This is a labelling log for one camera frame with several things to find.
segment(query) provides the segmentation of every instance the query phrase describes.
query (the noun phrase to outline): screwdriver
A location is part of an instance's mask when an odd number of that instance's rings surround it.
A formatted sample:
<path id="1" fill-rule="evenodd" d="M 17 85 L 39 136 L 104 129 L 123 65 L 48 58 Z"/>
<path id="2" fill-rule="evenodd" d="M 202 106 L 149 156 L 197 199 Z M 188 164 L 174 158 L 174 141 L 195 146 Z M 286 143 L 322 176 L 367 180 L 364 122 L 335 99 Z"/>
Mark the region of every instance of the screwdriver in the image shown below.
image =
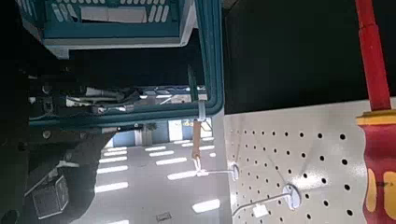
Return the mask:
<path id="1" fill-rule="evenodd" d="M 356 0 L 359 38 L 372 111 L 357 117 L 364 130 L 368 185 L 363 213 L 368 224 L 396 223 L 396 110 L 391 109 L 387 73 L 372 0 Z"/>

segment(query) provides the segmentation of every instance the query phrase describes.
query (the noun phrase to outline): cable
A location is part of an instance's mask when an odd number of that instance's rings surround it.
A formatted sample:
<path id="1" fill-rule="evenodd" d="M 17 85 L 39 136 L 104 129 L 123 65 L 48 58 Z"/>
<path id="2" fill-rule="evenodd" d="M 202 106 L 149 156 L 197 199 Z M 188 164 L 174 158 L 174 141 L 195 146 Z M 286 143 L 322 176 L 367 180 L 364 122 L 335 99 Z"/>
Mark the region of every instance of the cable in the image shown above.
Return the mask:
<path id="1" fill-rule="evenodd" d="M 76 100 L 76 98 L 74 98 L 74 97 L 66 96 L 66 97 L 64 97 L 64 99 L 65 99 L 65 100 L 69 100 L 69 101 L 74 102 L 74 103 L 77 103 L 77 104 L 88 104 L 88 105 L 92 105 L 92 103 L 90 103 L 90 102 L 87 102 L 87 101 L 79 101 L 79 100 Z"/>
<path id="2" fill-rule="evenodd" d="M 55 117 L 55 118 L 58 118 L 59 116 L 53 115 L 53 114 L 51 114 L 51 113 L 46 113 L 46 114 L 43 114 L 43 115 L 37 116 L 37 117 L 29 117 L 29 120 L 38 120 L 38 119 L 43 119 L 43 118 L 46 118 L 46 117 Z"/>

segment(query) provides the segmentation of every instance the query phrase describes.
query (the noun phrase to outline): white pegboard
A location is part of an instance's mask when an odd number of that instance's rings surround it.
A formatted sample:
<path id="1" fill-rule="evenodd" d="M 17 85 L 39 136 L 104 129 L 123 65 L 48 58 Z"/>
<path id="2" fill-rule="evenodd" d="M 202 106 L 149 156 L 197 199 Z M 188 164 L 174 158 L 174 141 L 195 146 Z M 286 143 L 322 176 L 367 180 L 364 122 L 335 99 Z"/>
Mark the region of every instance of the white pegboard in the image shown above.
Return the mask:
<path id="1" fill-rule="evenodd" d="M 295 211 L 273 202 L 270 215 L 255 218 L 249 208 L 233 223 L 366 223 L 365 140 L 355 118 L 369 110 L 364 101 L 226 116 L 227 161 L 241 171 L 230 179 L 233 211 L 280 194 L 287 183 L 302 196 Z"/>

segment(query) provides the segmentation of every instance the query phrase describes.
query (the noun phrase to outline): red screwdriver handle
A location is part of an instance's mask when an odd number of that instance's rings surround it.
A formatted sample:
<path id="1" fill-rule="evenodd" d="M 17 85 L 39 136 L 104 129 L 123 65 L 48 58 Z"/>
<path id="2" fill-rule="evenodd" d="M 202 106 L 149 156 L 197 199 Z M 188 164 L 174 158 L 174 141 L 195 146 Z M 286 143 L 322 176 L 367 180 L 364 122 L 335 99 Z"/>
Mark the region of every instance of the red screwdriver handle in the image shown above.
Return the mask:
<path id="1" fill-rule="evenodd" d="M 358 118 L 366 136 L 368 187 L 363 213 L 368 224 L 396 223 L 396 110 Z"/>

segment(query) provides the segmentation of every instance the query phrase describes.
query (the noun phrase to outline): wire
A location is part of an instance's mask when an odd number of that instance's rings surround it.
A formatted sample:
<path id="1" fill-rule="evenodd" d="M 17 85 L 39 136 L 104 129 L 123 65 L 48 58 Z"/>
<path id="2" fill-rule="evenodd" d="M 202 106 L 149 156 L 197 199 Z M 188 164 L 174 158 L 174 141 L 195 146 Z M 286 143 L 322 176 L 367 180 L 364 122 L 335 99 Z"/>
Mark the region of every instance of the wire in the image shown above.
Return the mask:
<path id="1" fill-rule="evenodd" d="M 69 101 L 74 102 L 74 103 L 77 103 L 77 104 L 88 104 L 88 105 L 92 105 L 92 103 L 87 102 L 87 101 L 78 101 L 78 100 L 76 100 L 76 98 L 74 98 L 74 97 L 66 96 L 66 97 L 64 97 L 64 99 L 69 100 Z"/>
<path id="2" fill-rule="evenodd" d="M 168 99 L 162 101 L 162 102 L 160 103 L 160 105 L 164 105 L 164 104 L 166 104 L 166 103 L 167 103 L 168 101 L 170 101 L 170 100 L 172 100 L 172 97 L 169 97 Z"/>
<path id="3" fill-rule="evenodd" d="M 193 161 L 194 161 L 195 170 L 197 172 L 200 172 L 202 169 L 201 160 L 199 159 L 199 157 L 196 157 L 196 158 L 193 158 Z"/>
<path id="4" fill-rule="evenodd" d="M 53 115 L 53 114 L 51 114 L 51 113 L 46 113 L 46 114 L 43 114 L 43 115 L 37 116 L 37 117 L 29 117 L 29 120 L 38 120 L 38 119 L 43 119 L 43 118 L 46 118 L 46 117 L 55 117 L 55 118 L 58 118 L 59 116 Z"/>

